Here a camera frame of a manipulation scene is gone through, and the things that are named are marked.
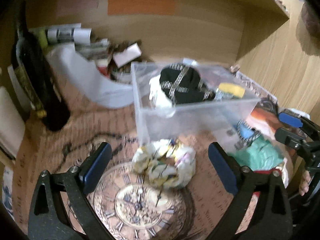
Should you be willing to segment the person's hand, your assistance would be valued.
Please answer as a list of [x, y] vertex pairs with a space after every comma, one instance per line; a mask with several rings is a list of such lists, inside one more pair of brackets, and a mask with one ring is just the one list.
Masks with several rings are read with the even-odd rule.
[[311, 176], [309, 171], [304, 171], [299, 184], [299, 194], [301, 196], [304, 196], [304, 194], [308, 192], [310, 181], [311, 181]]

